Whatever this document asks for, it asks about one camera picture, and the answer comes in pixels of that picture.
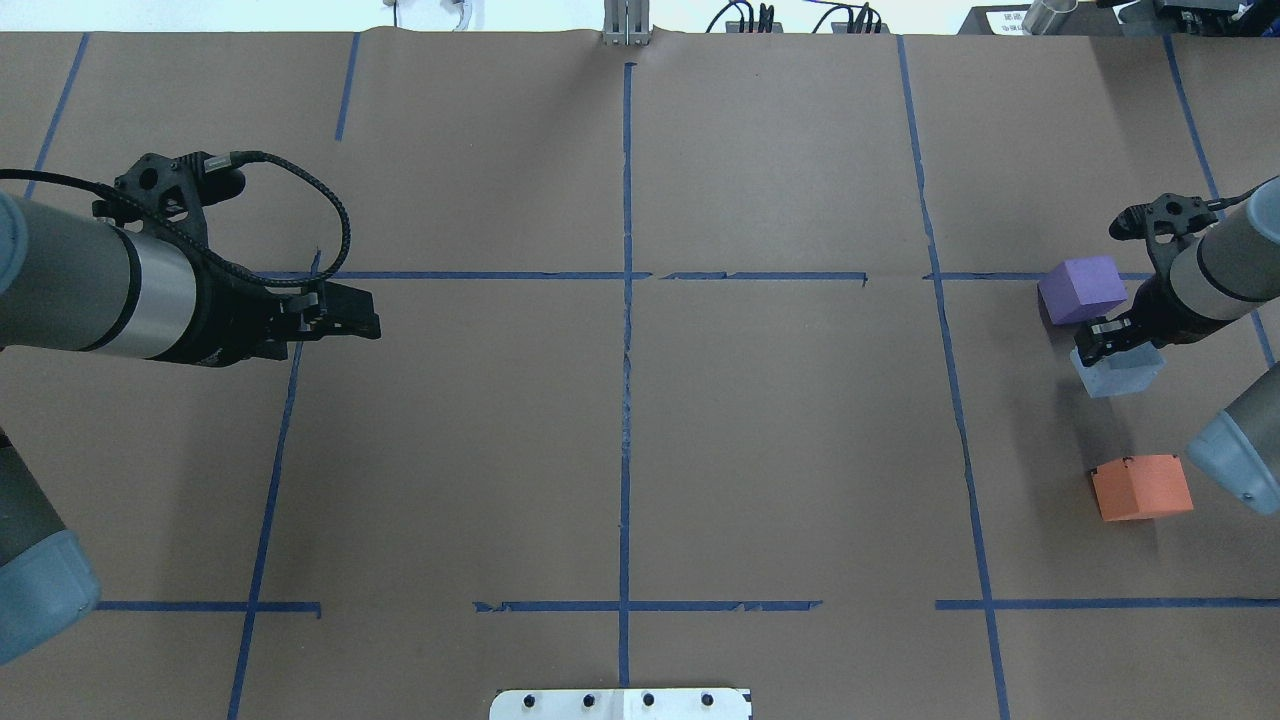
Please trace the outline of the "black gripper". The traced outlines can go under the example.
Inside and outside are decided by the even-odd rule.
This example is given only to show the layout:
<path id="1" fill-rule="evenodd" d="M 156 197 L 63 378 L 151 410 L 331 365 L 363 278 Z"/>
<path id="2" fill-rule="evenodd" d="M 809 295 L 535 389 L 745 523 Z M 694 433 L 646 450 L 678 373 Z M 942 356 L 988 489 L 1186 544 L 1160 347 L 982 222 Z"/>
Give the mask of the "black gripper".
<path id="1" fill-rule="evenodd" d="M 1075 333 L 1075 352 L 1084 368 L 1151 342 L 1153 346 L 1190 345 L 1201 341 L 1201 316 L 1172 292 L 1170 283 L 1152 275 L 1135 292 L 1128 311 L 1116 319 L 1093 318 Z"/>

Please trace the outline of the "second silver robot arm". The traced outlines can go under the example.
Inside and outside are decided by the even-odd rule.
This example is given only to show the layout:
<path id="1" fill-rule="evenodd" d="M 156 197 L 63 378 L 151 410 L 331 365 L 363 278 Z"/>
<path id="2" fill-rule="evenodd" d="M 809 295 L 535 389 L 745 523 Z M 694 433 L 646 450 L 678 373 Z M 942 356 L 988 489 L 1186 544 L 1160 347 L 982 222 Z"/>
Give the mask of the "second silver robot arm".
<path id="1" fill-rule="evenodd" d="M 376 340 L 371 293 L 308 281 L 287 293 L 197 249 L 3 195 L 1 341 L 196 366 L 283 359 L 296 341 Z M 1 451 L 1 659 L 99 603 L 101 584 L 9 438 Z"/>

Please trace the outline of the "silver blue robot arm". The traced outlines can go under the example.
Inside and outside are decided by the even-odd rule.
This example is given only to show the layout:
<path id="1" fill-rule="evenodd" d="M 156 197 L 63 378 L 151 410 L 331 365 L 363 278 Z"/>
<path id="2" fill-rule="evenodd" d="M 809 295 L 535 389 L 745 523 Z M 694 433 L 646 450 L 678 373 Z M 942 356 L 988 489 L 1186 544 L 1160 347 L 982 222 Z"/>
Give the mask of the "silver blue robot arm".
<path id="1" fill-rule="evenodd" d="M 1162 193 L 1121 210 L 1116 241 L 1139 240 L 1149 277 L 1115 316 L 1083 322 L 1071 357 L 1088 370 L 1149 347 L 1190 346 L 1275 304 L 1279 295 L 1277 179 L 1203 199 Z M 1251 511 L 1279 506 L 1277 366 L 1268 366 L 1188 441 L 1185 455 Z"/>

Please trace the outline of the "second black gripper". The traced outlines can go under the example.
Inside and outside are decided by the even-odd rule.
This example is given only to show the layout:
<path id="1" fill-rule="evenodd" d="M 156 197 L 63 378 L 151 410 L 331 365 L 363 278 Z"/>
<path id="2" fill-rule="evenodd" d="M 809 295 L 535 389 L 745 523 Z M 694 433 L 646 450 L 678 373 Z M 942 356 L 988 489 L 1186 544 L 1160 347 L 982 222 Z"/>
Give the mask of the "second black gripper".
<path id="1" fill-rule="evenodd" d="M 285 320 L 285 331 L 279 325 Z M 274 292 L 220 273 L 196 278 L 196 307 L 180 336 L 180 363 L 229 366 L 248 359 L 283 361 L 289 341 L 330 336 L 380 340 L 371 292 L 316 283 L 301 293 Z"/>

